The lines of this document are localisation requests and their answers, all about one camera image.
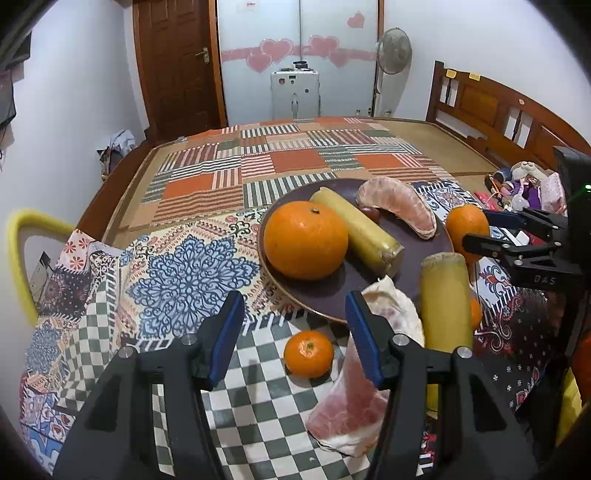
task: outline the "checkered cloth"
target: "checkered cloth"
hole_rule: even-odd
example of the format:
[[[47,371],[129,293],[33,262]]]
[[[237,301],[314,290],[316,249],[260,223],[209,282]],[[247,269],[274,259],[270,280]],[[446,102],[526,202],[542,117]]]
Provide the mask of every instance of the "checkered cloth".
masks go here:
[[[117,302],[114,285],[111,263],[63,352],[70,373],[59,392],[57,405],[73,413],[83,407],[92,387],[113,357],[111,349]]]
[[[288,375],[285,344],[302,330],[318,330],[335,351],[330,375],[304,380]],[[306,432],[312,408],[332,388],[342,366],[349,332],[342,325],[303,313],[238,337],[225,379],[202,392],[213,443],[228,479],[338,480],[364,479],[374,449],[349,457],[320,448]],[[163,393],[162,385],[158,392]],[[153,396],[155,438],[160,470],[173,474],[162,394]],[[420,459],[425,470],[430,456]]]

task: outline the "yellow chair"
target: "yellow chair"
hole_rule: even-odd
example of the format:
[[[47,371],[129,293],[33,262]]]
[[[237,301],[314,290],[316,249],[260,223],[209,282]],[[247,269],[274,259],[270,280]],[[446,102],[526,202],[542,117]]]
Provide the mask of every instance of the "yellow chair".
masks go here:
[[[10,269],[12,270],[12,278],[17,288],[18,297],[21,300],[22,308],[27,315],[27,320],[32,325],[37,323],[37,307],[29,289],[29,282],[27,280],[27,272],[25,264],[21,258],[21,248],[19,244],[19,231],[22,227],[34,227],[43,231],[54,233],[56,235],[69,236],[74,231],[74,227],[61,220],[46,215],[45,213],[37,212],[35,210],[21,210],[15,212],[8,219],[7,223],[7,250],[8,259],[10,262]]]

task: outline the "wooden headboard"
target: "wooden headboard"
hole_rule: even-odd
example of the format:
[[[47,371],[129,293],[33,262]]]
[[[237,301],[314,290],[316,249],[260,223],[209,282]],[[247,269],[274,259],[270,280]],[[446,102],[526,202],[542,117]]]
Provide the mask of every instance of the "wooden headboard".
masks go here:
[[[454,124],[468,125],[468,133],[450,126],[445,114],[454,117]],[[545,106],[494,80],[447,69],[442,61],[435,62],[426,120],[461,138],[500,167],[533,161],[556,170],[554,145],[591,154],[587,141]]]

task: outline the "fruit plate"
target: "fruit plate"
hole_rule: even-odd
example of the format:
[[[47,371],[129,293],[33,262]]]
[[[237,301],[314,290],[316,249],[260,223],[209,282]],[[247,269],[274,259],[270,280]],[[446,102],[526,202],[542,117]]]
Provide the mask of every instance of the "fruit plate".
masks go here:
[[[363,290],[377,280],[377,276],[363,265],[353,254],[347,253],[345,261],[328,277],[316,281],[302,281],[288,278],[279,273],[267,260],[263,236],[271,214],[281,205],[295,200],[309,200],[320,187],[327,187],[356,205],[357,190],[366,180],[331,179],[309,183],[296,188],[278,199],[269,207],[261,221],[257,237],[257,248],[263,269],[274,280],[279,289],[294,303],[334,322],[346,323],[345,297],[351,290]],[[393,213],[381,211],[379,225],[404,247],[404,257],[394,277],[396,288],[402,290],[415,304],[419,294],[421,261],[437,252],[453,252],[452,241],[441,221],[436,218],[437,231],[430,240],[422,240]]]

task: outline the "white wall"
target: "white wall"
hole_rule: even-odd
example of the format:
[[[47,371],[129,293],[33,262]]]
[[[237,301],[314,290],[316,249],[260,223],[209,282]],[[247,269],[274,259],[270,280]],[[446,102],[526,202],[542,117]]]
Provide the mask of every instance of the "white wall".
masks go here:
[[[33,29],[31,58],[14,72],[17,117],[3,143],[0,225],[32,208],[76,224],[100,187],[96,150],[116,131],[144,138],[129,78],[124,9],[113,0],[59,0]],[[0,404],[16,424],[18,383],[32,327],[22,312],[0,235]],[[30,273],[46,249],[25,243]]]
[[[424,120],[433,65],[441,60],[533,98],[591,142],[591,85],[527,0],[385,0],[384,14],[386,30],[400,27],[410,37],[413,60],[409,72],[385,76],[379,113]]]

